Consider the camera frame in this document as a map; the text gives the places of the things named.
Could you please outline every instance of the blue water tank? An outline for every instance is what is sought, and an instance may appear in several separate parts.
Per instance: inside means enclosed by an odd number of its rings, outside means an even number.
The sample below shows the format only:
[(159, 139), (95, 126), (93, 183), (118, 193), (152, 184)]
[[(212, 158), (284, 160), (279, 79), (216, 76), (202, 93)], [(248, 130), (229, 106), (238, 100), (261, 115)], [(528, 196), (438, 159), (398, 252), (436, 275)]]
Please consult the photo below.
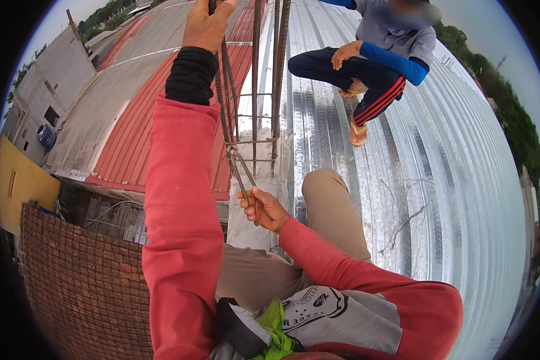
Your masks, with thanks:
[(38, 141), (42, 144), (46, 151), (50, 151), (56, 143), (56, 134), (50, 126), (42, 125), (38, 128)]

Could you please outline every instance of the gray t-shirt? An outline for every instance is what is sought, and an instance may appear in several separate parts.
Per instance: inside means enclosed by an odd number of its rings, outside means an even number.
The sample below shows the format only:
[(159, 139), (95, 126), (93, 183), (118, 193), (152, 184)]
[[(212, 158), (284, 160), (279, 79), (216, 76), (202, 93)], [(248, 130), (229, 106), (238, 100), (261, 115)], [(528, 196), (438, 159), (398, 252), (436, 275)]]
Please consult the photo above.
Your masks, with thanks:
[(390, 34), (388, 29), (376, 25), (372, 15), (374, 8), (383, 2), (384, 0), (356, 0), (356, 10), (362, 15), (362, 20), (356, 30), (356, 38), (406, 59), (414, 56), (430, 66), (432, 64), (432, 51), (436, 47), (434, 28), (424, 28), (418, 32), (411, 31), (402, 36)]

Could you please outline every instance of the red long-sleeve shirt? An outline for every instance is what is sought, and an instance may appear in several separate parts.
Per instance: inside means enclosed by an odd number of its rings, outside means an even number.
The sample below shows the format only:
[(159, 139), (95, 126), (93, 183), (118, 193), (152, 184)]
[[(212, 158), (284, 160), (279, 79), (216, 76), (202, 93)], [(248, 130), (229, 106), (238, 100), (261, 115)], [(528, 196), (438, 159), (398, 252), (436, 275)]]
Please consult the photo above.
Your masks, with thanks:
[[(142, 264), (155, 359), (207, 358), (218, 342), (214, 294), (223, 234), (210, 184), (218, 117), (218, 105), (163, 96), (154, 109), (144, 205), (150, 242)], [(398, 351), (372, 358), (443, 359), (452, 349), (462, 326), (462, 301), (452, 286), (354, 260), (293, 218), (281, 230), (280, 246), (317, 284), (380, 293), (396, 305), (403, 329)]]

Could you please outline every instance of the foot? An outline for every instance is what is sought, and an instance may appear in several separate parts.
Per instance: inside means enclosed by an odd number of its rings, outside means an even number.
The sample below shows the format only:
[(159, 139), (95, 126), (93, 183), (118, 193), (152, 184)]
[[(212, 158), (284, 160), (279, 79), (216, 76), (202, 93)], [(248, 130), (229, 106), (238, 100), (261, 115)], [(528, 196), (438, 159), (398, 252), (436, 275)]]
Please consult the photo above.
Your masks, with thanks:
[(360, 79), (358, 78), (352, 78), (352, 84), (350, 84), (350, 87), (347, 91), (344, 91), (342, 89), (338, 89), (338, 92), (340, 93), (341, 97), (353, 97), (358, 94), (362, 94), (368, 91), (368, 88), (366, 85), (364, 85)]
[(350, 144), (354, 146), (364, 145), (368, 138), (368, 127), (366, 124), (358, 127), (352, 118), (350, 120)]

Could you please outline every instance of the yellow wall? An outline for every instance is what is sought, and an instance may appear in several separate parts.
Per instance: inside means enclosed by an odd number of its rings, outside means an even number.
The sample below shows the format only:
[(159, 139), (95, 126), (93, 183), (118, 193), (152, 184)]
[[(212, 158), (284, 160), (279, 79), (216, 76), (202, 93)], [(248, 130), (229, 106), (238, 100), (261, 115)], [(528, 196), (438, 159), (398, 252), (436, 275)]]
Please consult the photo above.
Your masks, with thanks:
[(42, 206), (53, 210), (59, 189), (57, 178), (30, 161), (6, 137), (0, 136), (0, 226), (4, 230), (20, 236), (22, 203), (36, 200), (36, 208)]

